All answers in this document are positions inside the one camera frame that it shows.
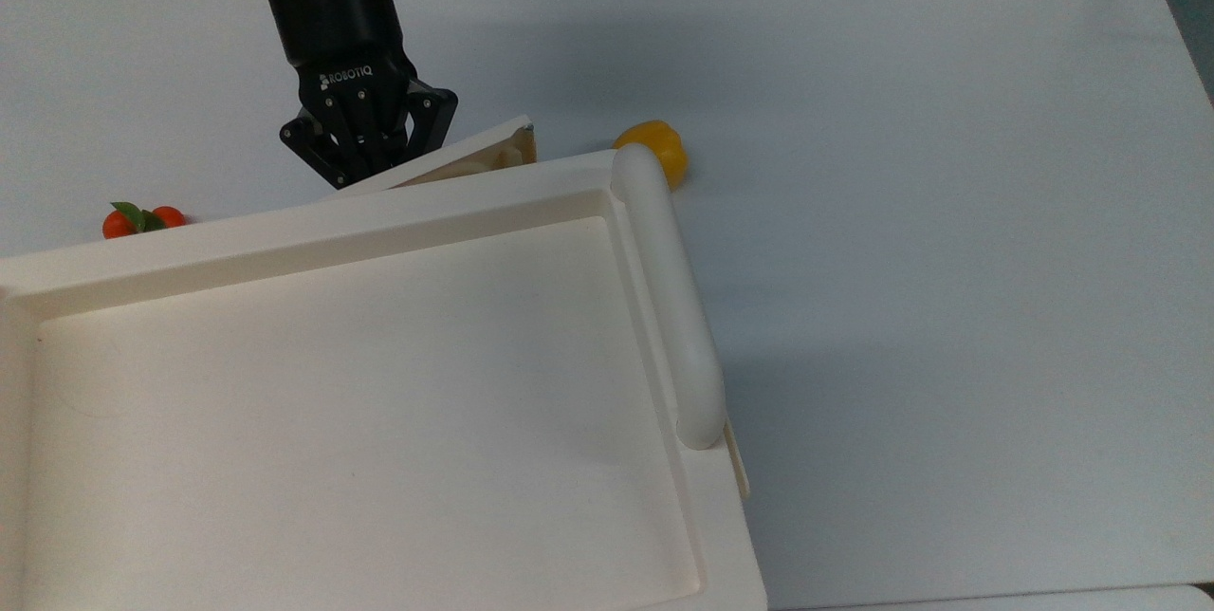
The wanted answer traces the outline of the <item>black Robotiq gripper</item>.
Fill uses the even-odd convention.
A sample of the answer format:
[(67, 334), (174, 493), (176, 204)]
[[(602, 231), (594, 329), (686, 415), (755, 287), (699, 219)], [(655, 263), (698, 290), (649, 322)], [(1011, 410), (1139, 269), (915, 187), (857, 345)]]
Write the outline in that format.
[(459, 100), (413, 81), (395, 0), (268, 2), (301, 103), (279, 138), (300, 162), (344, 189), (442, 148)]

